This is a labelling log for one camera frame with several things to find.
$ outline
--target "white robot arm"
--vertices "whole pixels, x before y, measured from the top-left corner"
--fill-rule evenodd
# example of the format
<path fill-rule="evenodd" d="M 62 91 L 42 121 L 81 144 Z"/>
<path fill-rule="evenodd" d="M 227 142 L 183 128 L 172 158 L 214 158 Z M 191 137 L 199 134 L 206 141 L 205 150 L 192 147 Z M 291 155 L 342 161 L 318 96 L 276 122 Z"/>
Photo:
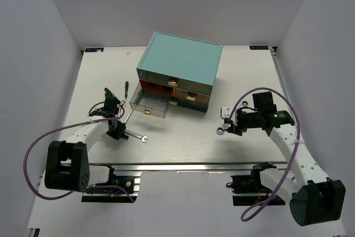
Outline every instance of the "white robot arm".
<path fill-rule="evenodd" d="M 261 128 L 280 149 L 289 162 L 296 139 L 296 126 L 287 111 L 277 111 L 271 92 L 253 94 L 255 108 L 249 108 L 246 101 L 230 119 L 229 107 L 221 108 L 224 124 L 217 128 L 217 134 L 229 132 L 242 136 L 250 128 Z M 295 221 L 301 225 L 322 223 L 340 218 L 345 187 L 340 180 L 332 180 L 324 172 L 303 142 L 299 142 L 296 156 L 291 165 L 295 181 L 286 178 L 277 195 L 290 206 Z M 283 173 L 271 163 L 255 165 L 251 170 L 251 181 L 256 191 L 269 188 L 275 190 Z"/>
<path fill-rule="evenodd" d="M 64 141 L 50 143 L 44 183 L 48 189 L 84 192 L 88 186 L 104 184 L 113 172 L 110 167 L 89 165 L 88 151 L 104 134 L 118 140 L 128 139 L 125 123 L 114 118 L 120 101 L 105 88 L 104 106 L 89 114 L 89 121 Z"/>

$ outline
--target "white wall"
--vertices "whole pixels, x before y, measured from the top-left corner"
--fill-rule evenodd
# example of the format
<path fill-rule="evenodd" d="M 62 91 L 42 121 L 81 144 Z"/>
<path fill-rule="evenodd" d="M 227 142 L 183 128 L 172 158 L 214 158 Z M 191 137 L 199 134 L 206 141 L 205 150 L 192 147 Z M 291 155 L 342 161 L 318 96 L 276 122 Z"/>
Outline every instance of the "white wall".
<path fill-rule="evenodd" d="M 23 156 L 36 137 L 61 125 L 80 52 L 53 0 L 0 0 L 0 7 L 0 236 L 19 237 L 34 198 L 22 173 Z M 30 158 L 34 183 L 48 141 Z"/>
<path fill-rule="evenodd" d="M 355 236 L 355 0 L 303 0 L 278 49 L 278 64 L 306 144 L 346 186 L 342 222 Z"/>
<path fill-rule="evenodd" d="M 54 0 L 75 41 L 145 46 L 154 31 L 224 45 L 279 44 L 302 0 Z"/>

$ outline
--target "white table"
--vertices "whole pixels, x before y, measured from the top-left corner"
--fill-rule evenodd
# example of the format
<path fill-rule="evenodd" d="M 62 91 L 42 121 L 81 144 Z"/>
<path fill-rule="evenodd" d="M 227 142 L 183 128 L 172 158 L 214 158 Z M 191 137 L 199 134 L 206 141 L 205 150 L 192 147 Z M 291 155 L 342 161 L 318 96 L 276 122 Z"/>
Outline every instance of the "white table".
<path fill-rule="evenodd" d="M 124 84 L 128 80 L 130 100 L 138 84 L 136 66 L 144 49 L 104 48 L 101 53 L 85 53 L 65 125 L 86 121 L 89 108 L 104 100 L 105 87 L 119 99 L 124 99 Z M 246 91 L 260 86 L 281 92 L 270 51 L 225 46 L 207 113 L 173 105 L 170 105 L 165 119 L 133 112 L 127 129 L 147 135 L 149 141 L 144 144 L 133 137 L 128 141 L 116 141 L 106 135 L 90 150 L 89 161 L 138 164 L 285 161 L 260 129 L 248 130 L 243 137 L 216 134 L 216 128 L 223 123 L 221 106 L 233 106 Z M 246 100 L 252 106 L 252 96 Z M 274 101 L 279 110 L 287 108 L 279 97 L 275 96 Z M 127 104 L 125 116 L 129 111 Z M 65 131 L 61 139 L 75 130 Z"/>

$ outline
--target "teal drawer box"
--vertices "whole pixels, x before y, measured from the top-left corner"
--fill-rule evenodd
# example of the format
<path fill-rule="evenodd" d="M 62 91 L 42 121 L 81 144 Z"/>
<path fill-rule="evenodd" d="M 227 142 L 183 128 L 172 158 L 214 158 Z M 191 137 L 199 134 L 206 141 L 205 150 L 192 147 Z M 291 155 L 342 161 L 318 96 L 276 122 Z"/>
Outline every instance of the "teal drawer box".
<path fill-rule="evenodd" d="M 132 109 L 165 118 L 169 104 L 207 112 L 223 45 L 155 32 L 137 66 Z"/>
<path fill-rule="evenodd" d="M 155 32 L 137 66 L 141 80 L 210 95 L 223 45 Z"/>

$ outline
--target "open drawer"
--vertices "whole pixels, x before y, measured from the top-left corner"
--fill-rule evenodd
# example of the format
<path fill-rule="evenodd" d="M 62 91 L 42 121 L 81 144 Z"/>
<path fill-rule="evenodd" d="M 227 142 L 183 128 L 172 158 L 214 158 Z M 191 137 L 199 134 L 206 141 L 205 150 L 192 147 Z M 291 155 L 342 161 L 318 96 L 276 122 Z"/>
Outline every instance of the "open drawer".
<path fill-rule="evenodd" d="M 165 118 L 169 108 L 170 97 L 168 94 L 142 89 L 140 83 L 138 83 L 129 104 L 134 111 Z"/>

